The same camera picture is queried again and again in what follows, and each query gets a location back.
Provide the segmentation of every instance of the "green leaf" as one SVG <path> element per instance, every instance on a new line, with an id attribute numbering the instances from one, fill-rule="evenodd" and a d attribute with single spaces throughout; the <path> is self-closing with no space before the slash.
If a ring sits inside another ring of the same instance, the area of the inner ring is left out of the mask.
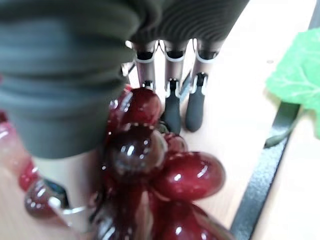
<path id="1" fill-rule="evenodd" d="M 315 110 L 320 138 L 320 28 L 296 36 L 266 86 L 284 102 Z"/>

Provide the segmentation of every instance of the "artificial grape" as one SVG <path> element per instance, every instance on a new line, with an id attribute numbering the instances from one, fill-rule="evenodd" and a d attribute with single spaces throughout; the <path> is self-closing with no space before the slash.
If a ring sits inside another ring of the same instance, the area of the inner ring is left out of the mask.
<path id="1" fill-rule="evenodd" d="M 55 216 L 54 211 L 48 204 L 50 196 L 45 182 L 42 179 L 35 181 L 24 197 L 26 211 L 37 219 L 48 219 Z"/>
<path id="2" fill-rule="evenodd" d="M 167 144 L 152 126 L 127 124 L 110 136 L 105 146 L 105 162 L 121 182 L 144 182 L 163 167 Z"/>
<path id="3" fill-rule="evenodd" d="M 154 218 L 150 197 L 153 198 L 145 185 L 123 184 L 118 194 L 102 207 L 104 212 L 98 217 L 94 239 L 150 239 Z"/>
<path id="4" fill-rule="evenodd" d="M 193 201 L 215 194 L 224 182 L 225 170 L 214 156 L 181 152 L 168 157 L 152 186 L 169 199 Z"/>
<path id="5" fill-rule="evenodd" d="M 132 86 L 130 86 L 129 84 L 126 84 L 126 85 L 124 86 L 123 91 L 124 91 L 124 92 L 131 92 L 132 89 L 133 89 Z"/>
<path id="6" fill-rule="evenodd" d="M 19 176 L 18 183 L 23 191 L 27 191 L 29 187 L 38 179 L 38 168 L 34 166 L 30 159 Z"/>
<path id="7" fill-rule="evenodd" d="M 30 159 L 15 128 L 9 122 L 0 123 L 0 160 L 10 172 L 18 176 Z"/>
<path id="8" fill-rule="evenodd" d="M 120 186 L 105 164 L 102 165 L 102 181 L 107 197 L 115 196 Z"/>
<path id="9" fill-rule="evenodd" d="M 162 105 L 157 94 L 148 88 L 140 87 L 131 90 L 132 98 L 123 116 L 121 124 L 139 123 L 155 126 L 160 118 Z"/>
<path id="10" fill-rule="evenodd" d="M 162 221 L 156 221 L 154 240 L 234 240 L 220 224 L 188 202 L 169 202 L 162 208 Z"/>
<path id="11" fill-rule="evenodd" d="M 0 110 L 0 123 L 6 122 L 7 120 L 5 112 Z"/>
<path id="12" fill-rule="evenodd" d="M 131 91 L 124 89 L 121 95 L 110 102 L 109 117 L 107 121 L 107 134 L 111 135 L 122 124 L 122 119 L 130 106 L 130 100 L 133 94 Z"/>
<path id="13" fill-rule="evenodd" d="M 163 134 L 163 137 L 168 144 L 168 153 L 170 152 L 187 152 L 188 145 L 186 141 L 178 134 L 173 132 Z"/>

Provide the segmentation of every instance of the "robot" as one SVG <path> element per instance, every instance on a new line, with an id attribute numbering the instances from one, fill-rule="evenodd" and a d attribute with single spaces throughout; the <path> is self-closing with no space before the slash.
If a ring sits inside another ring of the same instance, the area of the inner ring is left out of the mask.
<path id="1" fill-rule="evenodd" d="M 0 108 L 14 123 L 54 194 L 54 211 L 90 231 L 99 199 L 99 146 L 108 104 L 133 59 L 139 83 L 156 88 L 156 40 L 164 40 L 165 111 L 181 129 L 182 69 L 197 39 L 186 128 L 201 127 L 215 58 L 249 0 L 1 0 Z M 133 49 L 126 47 L 131 41 Z"/>

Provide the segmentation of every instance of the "wooden table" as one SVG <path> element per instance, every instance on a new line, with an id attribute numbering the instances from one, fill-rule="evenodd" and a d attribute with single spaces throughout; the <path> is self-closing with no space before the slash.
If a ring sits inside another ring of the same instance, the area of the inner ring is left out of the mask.
<path id="1" fill-rule="evenodd" d="M 265 81 L 297 32 L 308 28 L 315 0 L 251 0 L 226 40 L 209 78 L 202 128 L 181 135 L 194 151 L 216 155 L 227 180 L 216 195 L 197 202 L 227 228 L 234 216 L 268 137 L 280 100 Z M 188 46 L 185 63 L 192 66 Z M 156 54 L 157 91 L 164 99 L 164 56 Z M 182 105 L 184 115 L 186 102 Z M 294 130 L 253 240 L 319 240 L 320 140 L 315 116 L 302 118 Z M 1 240 L 73 240 L 70 229 L 39 224 L 24 211 L 15 178 L 0 174 Z"/>

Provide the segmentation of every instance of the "grape stem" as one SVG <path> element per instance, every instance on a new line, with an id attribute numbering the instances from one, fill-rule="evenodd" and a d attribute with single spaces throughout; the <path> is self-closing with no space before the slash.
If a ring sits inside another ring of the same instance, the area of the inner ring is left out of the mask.
<path id="1" fill-rule="evenodd" d="M 278 145 L 279 143 L 281 143 L 286 137 L 288 137 L 292 131 L 295 129 L 295 127 L 297 126 L 297 123 L 300 121 L 300 119 L 306 115 L 306 113 L 308 112 L 309 110 L 307 109 L 303 109 L 299 115 L 295 118 L 295 120 L 293 121 L 293 123 L 291 124 L 291 126 L 283 133 L 281 134 L 278 134 L 278 135 L 274 135 L 274 136 L 271 136 L 269 137 L 266 141 L 265 141 L 265 144 L 264 144 L 264 148 L 267 149 L 267 148 L 271 148 L 275 145 Z"/>

